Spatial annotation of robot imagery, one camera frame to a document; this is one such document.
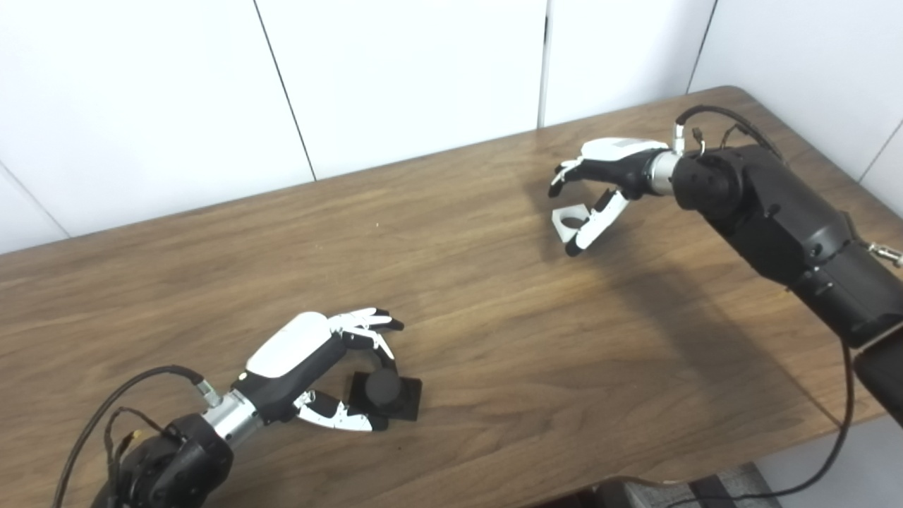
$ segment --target wooden table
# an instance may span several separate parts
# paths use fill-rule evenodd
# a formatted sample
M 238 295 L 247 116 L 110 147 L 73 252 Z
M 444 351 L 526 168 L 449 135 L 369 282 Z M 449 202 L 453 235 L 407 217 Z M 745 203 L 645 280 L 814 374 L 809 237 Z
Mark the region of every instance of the wooden table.
M 119 383 L 177 362 L 224 390 L 294 315 L 363 306 L 422 378 L 416 423 L 352 434 L 293 422 L 254 436 L 209 504 L 520 506 L 606 478 L 684 481 L 820 436 L 842 414 L 840 346 L 670 199 L 633 204 L 564 255 L 552 169 L 600 136 L 669 141 L 710 103 L 761 126 L 863 236 L 900 221 L 739 89 L 714 89 L 0 257 L 0 487 L 48 503 L 72 441 Z M 709 137 L 729 125 L 695 124 Z M 323 381 L 341 390 L 366 356 Z M 198 410 L 154 379 L 124 398 L 160 421 Z M 881 413 L 859 392 L 857 420 Z M 138 427 L 123 418 L 117 432 Z M 104 478 L 94 436 L 69 506 Z

